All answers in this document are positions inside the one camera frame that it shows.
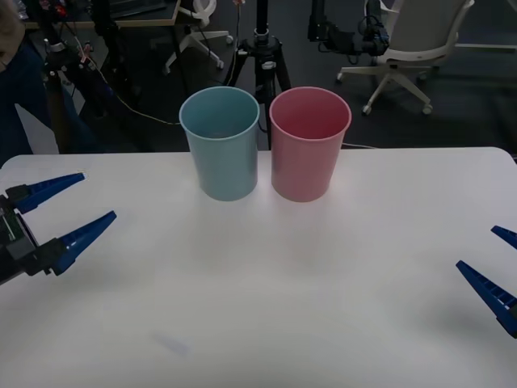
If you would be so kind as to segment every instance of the blue cup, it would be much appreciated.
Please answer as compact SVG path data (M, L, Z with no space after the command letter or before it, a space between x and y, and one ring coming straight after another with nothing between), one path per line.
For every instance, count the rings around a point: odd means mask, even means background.
M198 91L179 110L200 186L216 200L239 200L257 185L259 104L234 87Z

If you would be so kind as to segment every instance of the plastic cup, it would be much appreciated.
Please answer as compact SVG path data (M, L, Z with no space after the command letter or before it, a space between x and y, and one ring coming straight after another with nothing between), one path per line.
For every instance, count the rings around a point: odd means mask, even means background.
M317 87L297 87L276 97L272 125L275 190L288 200L316 200L329 188L352 114L338 95Z
M216 200L238 200L257 185L255 98L234 87L198 91L179 110L200 186Z

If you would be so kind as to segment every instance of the floor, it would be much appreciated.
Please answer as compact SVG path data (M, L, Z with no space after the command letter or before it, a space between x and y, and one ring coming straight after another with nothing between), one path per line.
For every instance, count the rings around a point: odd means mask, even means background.
M241 38L252 36L257 0L247 0L242 8ZM354 116L347 132L349 143L374 147L457 147L497 146L517 154L517 56L496 53L472 53L456 50L438 75L427 80L422 89L431 98L431 116L420 112L422 104L408 92L391 88L375 103L372 114L361 116L361 108L372 93L369 77L350 76L342 84L334 82L346 57L319 53L307 40L310 0L269 1L271 33L284 43L284 55L293 86L319 86L341 95ZM327 0L326 13L344 31L354 31L362 17L363 0ZM207 31L229 29L236 35L236 12L231 0L220 0ZM163 76L160 69L172 50L170 44L151 50L149 39L163 36L165 28L123 30L131 42L130 71L142 86L141 110L162 120L178 121L185 99L176 65ZM476 0L460 31L461 43L517 44L517 13L505 0ZM220 54L229 67L232 49L224 39L212 40L211 49ZM193 49L183 55L191 92L222 81L226 69L218 71L213 62ZM363 55L359 65L368 65ZM246 64L237 86L254 91L251 60ZM133 151L132 144L110 118L95 119L88 107L83 119L108 144L113 152ZM156 151L188 150L179 126L167 126L146 118L130 123L149 139ZM266 148L261 134L259 148Z

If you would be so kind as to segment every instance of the tripod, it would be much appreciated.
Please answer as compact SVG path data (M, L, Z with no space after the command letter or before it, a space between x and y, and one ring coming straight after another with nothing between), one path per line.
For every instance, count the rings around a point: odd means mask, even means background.
M237 55L233 56L225 85L235 86L242 67L248 57L255 59L255 98L264 104L267 124L267 146L271 149L271 118L269 107L276 96L275 80L278 79L280 89L291 89L288 68L285 65L282 43L278 38L269 35L267 28L267 0L257 0L257 27L253 39L243 40L237 47Z

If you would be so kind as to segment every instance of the jeans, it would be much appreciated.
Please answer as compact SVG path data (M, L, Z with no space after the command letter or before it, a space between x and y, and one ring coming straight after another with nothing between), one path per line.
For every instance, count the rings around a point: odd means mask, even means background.
M14 156L32 154L15 103L51 128L42 71L40 56L22 44L7 69L0 73L0 167ZM71 123L70 151L76 154L102 152L95 135L75 111L72 97L67 91L63 92Z

